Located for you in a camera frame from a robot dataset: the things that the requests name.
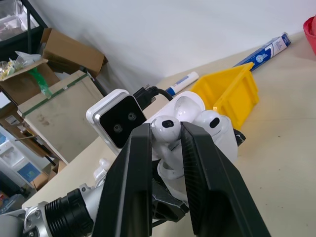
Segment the black camera face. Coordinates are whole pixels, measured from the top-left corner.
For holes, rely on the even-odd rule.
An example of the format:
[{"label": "black camera face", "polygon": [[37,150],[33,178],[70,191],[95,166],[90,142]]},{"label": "black camera face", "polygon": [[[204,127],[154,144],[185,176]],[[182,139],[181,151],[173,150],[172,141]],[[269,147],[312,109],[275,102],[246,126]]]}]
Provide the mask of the black camera face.
[{"label": "black camera face", "polygon": [[132,130],[147,119],[133,96],[127,96],[100,117],[100,124],[118,148],[123,148]]}]

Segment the plastic bag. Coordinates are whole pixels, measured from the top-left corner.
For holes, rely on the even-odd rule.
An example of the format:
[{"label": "plastic bag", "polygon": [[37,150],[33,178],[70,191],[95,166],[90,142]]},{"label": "plastic bag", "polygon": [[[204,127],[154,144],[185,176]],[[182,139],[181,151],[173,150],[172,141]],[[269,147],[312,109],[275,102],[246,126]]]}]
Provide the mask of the plastic bag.
[{"label": "plastic bag", "polygon": [[0,80],[15,72],[15,62],[9,59],[9,62],[1,62],[0,64]]},{"label": "plastic bag", "polygon": [[22,68],[35,63],[41,59],[40,54],[28,54],[19,51],[15,51],[18,55],[17,59],[15,60],[15,70],[21,70]]},{"label": "plastic bag", "polygon": [[52,95],[47,82],[45,80],[45,78],[38,72],[37,68],[33,68],[31,70],[28,71],[29,74],[31,74],[32,76],[34,76],[34,78],[36,79],[39,87],[40,87],[40,91],[49,99]]}]

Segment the red container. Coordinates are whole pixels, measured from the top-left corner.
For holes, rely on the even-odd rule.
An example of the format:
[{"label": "red container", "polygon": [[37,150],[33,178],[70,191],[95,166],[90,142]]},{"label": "red container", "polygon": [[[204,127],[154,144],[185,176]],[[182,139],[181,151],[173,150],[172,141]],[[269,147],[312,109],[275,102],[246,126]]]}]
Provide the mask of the red container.
[{"label": "red container", "polygon": [[308,40],[308,42],[310,43],[314,54],[316,55],[316,36],[312,35],[312,21],[313,21],[314,17],[311,17],[310,19],[308,19],[304,25],[303,25],[303,29],[306,35],[306,38]]}]

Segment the table surface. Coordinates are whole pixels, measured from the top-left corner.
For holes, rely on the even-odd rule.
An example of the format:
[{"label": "table surface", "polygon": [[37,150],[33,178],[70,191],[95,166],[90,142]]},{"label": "table surface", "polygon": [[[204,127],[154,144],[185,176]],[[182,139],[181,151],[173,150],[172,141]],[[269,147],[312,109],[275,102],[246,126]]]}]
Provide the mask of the table surface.
[{"label": "table surface", "polygon": [[[271,233],[277,237],[314,237],[316,233],[316,56],[303,33],[292,45],[253,72],[260,101],[242,127],[247,140],[235,166]],[[249,55],[242,52],[188,70],[158,84],[166,89],[191,71],[200,76],[229,68]],[[158,96],[149,118],[165,105]],[[82,183],[94,184],[98,160],[115,155],[97,138],[23,207],[64,196]],[[193,237],[190,215],[153,229],[153,237]]]}]

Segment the yellow plastic bin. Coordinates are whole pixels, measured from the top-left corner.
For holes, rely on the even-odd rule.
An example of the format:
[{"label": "yellow plastic bin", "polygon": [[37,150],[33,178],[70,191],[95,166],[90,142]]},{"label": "yellow plastic bin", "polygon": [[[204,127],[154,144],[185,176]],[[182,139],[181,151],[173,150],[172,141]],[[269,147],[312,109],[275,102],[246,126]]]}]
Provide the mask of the yellow plastic bin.
[{"label": "yellow plastic bin", "polygon": [[250,69],[253,63],[233,67],[225,71],[205,75],[192,87],[208,110],[228,116],[233,127],[240,130],[242,124],[258,103],[258,88]]}]

